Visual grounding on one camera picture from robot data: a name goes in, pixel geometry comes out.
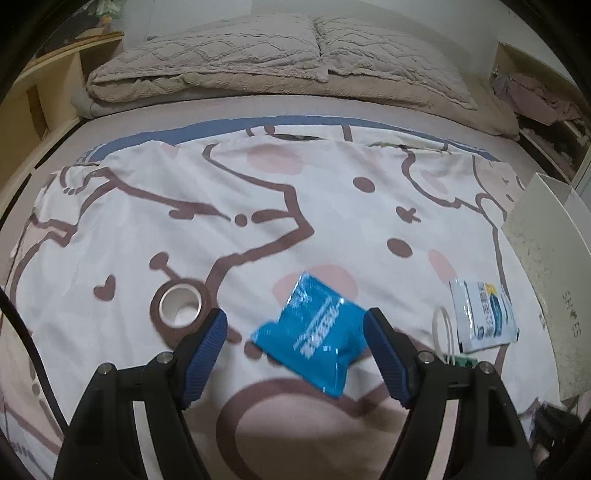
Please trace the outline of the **blue snack packet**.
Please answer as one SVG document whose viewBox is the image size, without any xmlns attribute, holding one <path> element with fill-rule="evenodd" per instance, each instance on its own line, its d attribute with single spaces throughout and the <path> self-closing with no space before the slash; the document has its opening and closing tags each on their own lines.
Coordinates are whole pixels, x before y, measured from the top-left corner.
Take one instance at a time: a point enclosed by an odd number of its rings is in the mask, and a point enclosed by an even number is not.
<svg viewBox="0 0 591 480">
<path fill-rule="evenodd" d="M 349 366 L 367 348 L 362 307 L 304 272 L 276 321 L 252 333 L 263 353 L 332 398 L 342 396 Z"/>
</svg>

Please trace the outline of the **white blue medicine sachet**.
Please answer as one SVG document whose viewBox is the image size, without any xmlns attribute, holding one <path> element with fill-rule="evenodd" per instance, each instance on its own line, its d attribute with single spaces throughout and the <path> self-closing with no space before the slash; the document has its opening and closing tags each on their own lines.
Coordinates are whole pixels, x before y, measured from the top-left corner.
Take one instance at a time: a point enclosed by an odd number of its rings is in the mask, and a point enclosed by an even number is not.
<svg viewBox="0 0 591 480">
<path fill-rule="evenodd" d="M 512 304 L 502 288 L 483 281 L 449 282 L 462 353 L 515 343 L 520 329 Z"/>
</svg>

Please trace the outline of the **brown tape roll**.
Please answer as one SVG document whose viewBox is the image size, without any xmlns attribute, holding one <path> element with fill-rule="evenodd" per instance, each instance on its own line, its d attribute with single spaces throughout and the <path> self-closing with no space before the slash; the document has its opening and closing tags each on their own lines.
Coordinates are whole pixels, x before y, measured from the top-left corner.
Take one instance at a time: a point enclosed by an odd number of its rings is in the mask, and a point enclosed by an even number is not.
<svg viewBox="0 0 591 480">
<path fill-rule="evenodd" d="M 175 349 L 186 335 L 199 328 L 211 308 L 211 294 L 204 283 L 180 278 L 168 280 L 156 290 L 149 314 L 165 345 Z"/>
</svg>

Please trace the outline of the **cartoon print blanket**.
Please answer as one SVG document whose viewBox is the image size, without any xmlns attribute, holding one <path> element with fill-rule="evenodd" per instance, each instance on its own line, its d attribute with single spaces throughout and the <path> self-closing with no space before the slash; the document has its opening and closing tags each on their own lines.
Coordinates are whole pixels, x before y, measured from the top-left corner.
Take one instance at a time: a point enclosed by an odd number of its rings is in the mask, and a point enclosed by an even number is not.
<svg viewBox="0 0 591 480">
<path fill-rule="evenodd" d="M 431 135 L 324 121 L 129 137 L 52 172 L 1 253 L 1 284 L 66 417 L 98 365 L 170 350 L 149 307 L 168 280 L 204 283 L 228 341 L 186 412 L 218 479 L 375 479 L 405 420 L 362 353 L 332 398 L 267 357 L 252 333 L 304 272 L 381 309 L 421 347 L 444 343 L 449 282 L 503 288 L 515 344 L 479 353 L 516 409 L 559 395 L 549 336 L 503 224 L 512 166 Z"/>
</svg>

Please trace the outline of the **white shoe box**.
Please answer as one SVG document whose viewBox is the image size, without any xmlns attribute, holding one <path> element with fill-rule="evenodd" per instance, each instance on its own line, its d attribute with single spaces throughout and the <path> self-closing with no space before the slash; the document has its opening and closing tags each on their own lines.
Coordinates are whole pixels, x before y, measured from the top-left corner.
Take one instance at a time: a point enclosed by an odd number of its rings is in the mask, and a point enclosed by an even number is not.
<svg viewBox="0 0 591 480">
<path fill-rule="evenodd" d="M 541 304 L 560 398 L 590 389 L 590 211 L 569 185 L 537 174 L 503 231 Z"/>
</svg>

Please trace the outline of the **wooden bedside shelf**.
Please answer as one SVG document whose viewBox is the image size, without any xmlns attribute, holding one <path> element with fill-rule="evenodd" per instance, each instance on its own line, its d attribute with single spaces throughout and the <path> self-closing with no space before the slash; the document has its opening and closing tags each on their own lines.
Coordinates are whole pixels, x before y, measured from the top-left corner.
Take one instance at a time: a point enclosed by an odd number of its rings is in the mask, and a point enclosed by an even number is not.
<svg viewBox="0 0 591 480">
<path fill-rule="evenodd" d="M 121 32 L 88 37 L 29 62 L 1 104 L 2 189 L 16 189 L 79 124 L 72 96 L 120 51 L 123 38 Z"/>
</svg>

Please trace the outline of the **right beige pillow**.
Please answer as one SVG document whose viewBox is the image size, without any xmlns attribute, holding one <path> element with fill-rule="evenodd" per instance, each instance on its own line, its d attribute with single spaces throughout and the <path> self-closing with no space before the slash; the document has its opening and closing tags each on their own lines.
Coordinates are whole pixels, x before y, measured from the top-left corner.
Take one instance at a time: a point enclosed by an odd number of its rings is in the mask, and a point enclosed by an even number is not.
<svg viewBox="0 0 591 480">
<path fill-rule="evenodd" d="M 354 18 L 321 16 L 314 26 L 329 72 L 403 82 L 477 108 L 457 67 L 427 41 Z"/>
</svg>

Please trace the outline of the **beige pillow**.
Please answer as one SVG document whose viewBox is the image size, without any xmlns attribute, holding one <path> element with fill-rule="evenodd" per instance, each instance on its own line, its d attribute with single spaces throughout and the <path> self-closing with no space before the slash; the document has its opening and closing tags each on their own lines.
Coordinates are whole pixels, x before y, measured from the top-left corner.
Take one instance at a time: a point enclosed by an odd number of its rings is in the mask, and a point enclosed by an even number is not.
<svg viewBox="0 0 591 480">
<path fill-rule="evenodd" d="M 123 51 L 93 70 L 90 96 L 129 102 L 194 85 L 200 75 L 263 75 L 325 83 L 310 17 L 264 13 L 199 25 Z"/>
<path fill-rule="evenodd" d="M 314 26 L 329 72 L 403 82 L 477 108 L 457 67 L 427 41 L 354 18 L 321 16 Z"/>
</svg>

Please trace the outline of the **left beige pillow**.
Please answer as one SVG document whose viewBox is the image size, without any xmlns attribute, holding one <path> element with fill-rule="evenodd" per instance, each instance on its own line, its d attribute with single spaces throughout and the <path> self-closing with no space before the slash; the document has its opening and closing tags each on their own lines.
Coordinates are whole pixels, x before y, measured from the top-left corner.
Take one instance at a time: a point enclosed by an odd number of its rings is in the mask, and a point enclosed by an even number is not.
<svg viewBox="0 0 591 480">
<path fill-rule="evenodd" d="M 93 70 L 90 96 L 129 102 L 194 85 L 200 75 L 263 75 L 325 83 L 310 17 L 264 13 L 199 25 L 123 51 Z"/>
</svg>

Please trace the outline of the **wall shelf with clothes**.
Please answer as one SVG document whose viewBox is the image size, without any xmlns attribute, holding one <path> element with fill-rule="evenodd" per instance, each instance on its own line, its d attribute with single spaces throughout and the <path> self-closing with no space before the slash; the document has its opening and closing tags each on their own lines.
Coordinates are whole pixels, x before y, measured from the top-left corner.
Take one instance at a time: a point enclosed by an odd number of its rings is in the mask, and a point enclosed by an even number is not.
<svg viewBox="0 0 591 480">
<path fill-rule="evenodd" d="M 583 93 L 546 63 L 502 42 L 490 80 L 517 117 L 519 144 L 547 174 L 577 188 L 590 166 L 590 106 Z"/>
</svg>

